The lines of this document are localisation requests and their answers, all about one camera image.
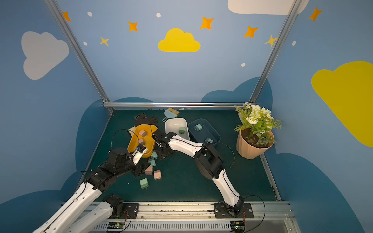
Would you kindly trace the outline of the pink plug front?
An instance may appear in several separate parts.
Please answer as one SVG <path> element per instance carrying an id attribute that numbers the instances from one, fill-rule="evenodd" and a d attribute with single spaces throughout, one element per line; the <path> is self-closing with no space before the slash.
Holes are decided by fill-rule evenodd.
<path id="1" fill-rule="evenodd" d="M 155 180 L 159 180 L 162 178 L 162 174 L 161 174 L 161 170 L 156 170 L 153 172 L 153 175 L 154 175 L 154 179 Z"/>

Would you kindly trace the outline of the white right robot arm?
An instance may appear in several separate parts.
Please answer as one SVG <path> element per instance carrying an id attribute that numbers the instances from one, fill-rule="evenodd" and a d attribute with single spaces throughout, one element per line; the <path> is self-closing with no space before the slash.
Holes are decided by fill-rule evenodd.
<path id="1" fill-rule="evenodd" d="M 157 144 L 156 153 L 160 159 L 170 156 L 175 151 L 192 157 L 200 173 L 212 180 L 220 191 L 228 213 L 237 217 L 242 212 L 244 198 L 233 187 L 227 176 L 223 159 L 211 143 L 192 142 L 176 133 L 165 134 L 160 130 L 155 130 L 152 138 Z"/>

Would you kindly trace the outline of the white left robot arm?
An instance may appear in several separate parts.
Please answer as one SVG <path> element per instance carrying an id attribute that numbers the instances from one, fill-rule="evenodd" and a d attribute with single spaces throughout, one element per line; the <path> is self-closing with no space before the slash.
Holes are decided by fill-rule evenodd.
<path id="1" fill-rule="evenodd" d="M 64 233 L 77 220 L 83 211 L 120 176 L 132 173 L 139 177 L 149 163 L 140 162 L 147 152 L 144 146 L 138 146 L 134 152 L 126 148 L 116 148 L 109 152 L 108 158 L 87 176 L 75 193 L 35 233 Z"/>

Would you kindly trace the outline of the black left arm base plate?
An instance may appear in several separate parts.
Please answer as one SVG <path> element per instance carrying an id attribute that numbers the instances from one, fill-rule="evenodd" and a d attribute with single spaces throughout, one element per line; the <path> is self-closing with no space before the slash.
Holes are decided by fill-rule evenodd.
<path id="1" fill-rule="evenodd" d="M 122 203 L 118 205 L 109 205 L 112 210 L 112 214 L 109 219 L 125 219 L 129 214 L 128 218 L 136 219 L 139 212 L 138 203 Z"/>

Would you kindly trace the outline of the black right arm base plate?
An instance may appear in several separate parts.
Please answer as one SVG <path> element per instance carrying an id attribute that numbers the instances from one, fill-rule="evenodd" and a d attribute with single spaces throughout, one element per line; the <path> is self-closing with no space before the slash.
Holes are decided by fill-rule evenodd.
<path id="1" fill-rule="evenodd" d="M 215 218 L 254 218 L 254 211 L 250 203 L 244 203 L 240 210 L 229 207 L 224 202 L 214 203 Z"/>

